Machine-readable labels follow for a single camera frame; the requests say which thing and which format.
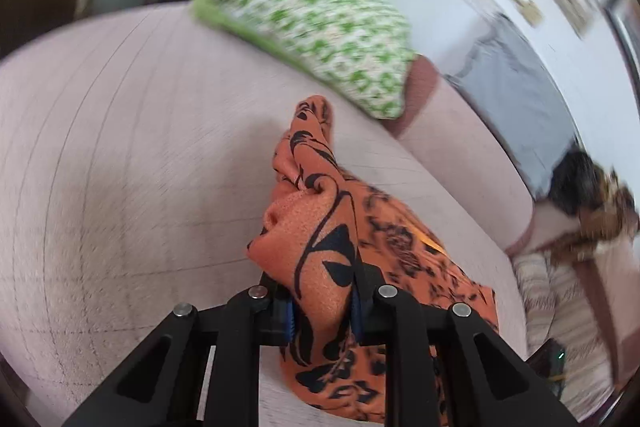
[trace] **black device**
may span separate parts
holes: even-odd
[[[438,351],[452,427],[575,427],[540,378],[467,304],[420,304],[356,262],[351,329],[361,345],[386,346],[387,427],[439,427],[433,360]],[[260,346],[294,333],[286,288],[260,285],[226,305],[175,307],[98,386],[64,427],[257,427]],[[204,420],[196,420],[207,358],[216,346]]]

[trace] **green patterned pillow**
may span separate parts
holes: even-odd
[[[414,52],[385,0],[193,0],[196,16],[312,74],[375,118],[402,114]]]

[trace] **orange fabric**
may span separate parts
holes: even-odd
[[[384,347],[357,345],[348,325],[356,256],[423,304],[466,302],[497,330],[494,293],[471,281],[404,204],[341,169],[331,131],[323,97],[298,104],[273,159],[273,202],[248,255],[297,303],[296,333],[282,358],[293,392],[338,416],[383,423]]]

